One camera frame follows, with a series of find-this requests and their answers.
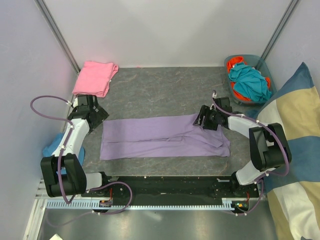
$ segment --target white wall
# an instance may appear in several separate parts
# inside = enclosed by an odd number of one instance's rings
[[[319,0],[300,1],[269,54],[266,63],[277,89],[305,62],[320,92],[319,10]]]
[[[45,2],[81,67],[203,67],[261,55],[290,0]]]
[[[71,98],[76,74],[33,0],[0,3],[0,232],[22,239],[41,178],[42,149],[61,122],[34,114],[38,95]],[[64,117],[67,105],[36,104],[39,111]]]

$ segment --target pink towel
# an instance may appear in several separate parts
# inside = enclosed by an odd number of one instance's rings
[[[76,80],[73,94],[90,94],[104,98],[109,90],[111,78],[118,72],[114,63],[86,61]]]

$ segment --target striped beanbag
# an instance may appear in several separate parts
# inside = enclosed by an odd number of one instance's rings
[[[264,178],[278,239],[320,240],[320,99],[304,62],[257,119],[281,124],[292,154],[287,176]]]

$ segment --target purple cloth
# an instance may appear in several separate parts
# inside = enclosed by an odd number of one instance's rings
[[[103,122],[100,160],[145,157],[230,156],[222,132],[193,126],[197,114]]]

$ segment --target gray plastic basket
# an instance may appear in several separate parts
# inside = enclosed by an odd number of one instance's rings
[[[226,72],[226,77],[228,79],[228,85],[230,87],[230,91],[232,96],[234,97],[234,101],[239,104],[239,105],[247,105],[247,106],[252,106],[252,105],[262,105],[265,104],[267,101],[243,101],[239,98],[237,98],[234,94],[234,90],[231,87],[231,81],[228,76],[228,70],[227,70],[227,62],[237,56],[242,56],[244,58],[244,61],[250,65],[251,67],[254,67],[255,69],[259,70],[261,72],[261,75],[263,77],[269,77],[270,78],[270,88],[269,90],[272,92],[272,95],[274,95],[277,92],[276,86],[274,84],[274,80],[269,72],[269,69],[267,67],[266,62],[259,56],[256,55],[250,55],[250,54],[244,54],[244,55],[232,55],[228,56],[224,60],[224,67],[225,67],[225,72]]]

